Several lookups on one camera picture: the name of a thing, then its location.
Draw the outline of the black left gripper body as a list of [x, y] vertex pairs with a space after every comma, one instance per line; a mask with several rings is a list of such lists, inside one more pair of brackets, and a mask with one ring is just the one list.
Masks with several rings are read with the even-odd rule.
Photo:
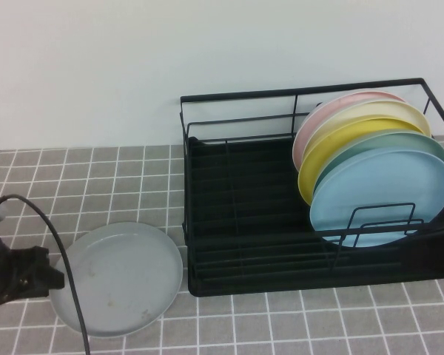
[[15, 300], [48, 297], [49, 288], [38, 270], [49, 264], [49, 251], [46, 248], [0, 248], [0, 305]]

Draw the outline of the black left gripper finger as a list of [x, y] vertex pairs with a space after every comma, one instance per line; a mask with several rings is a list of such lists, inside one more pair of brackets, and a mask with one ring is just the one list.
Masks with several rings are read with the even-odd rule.
[[48, 296], [51, 290], [65, 286], [64, 274], [52, 266], [39, 266], [36, 269], [36, 287], [39, 296]]

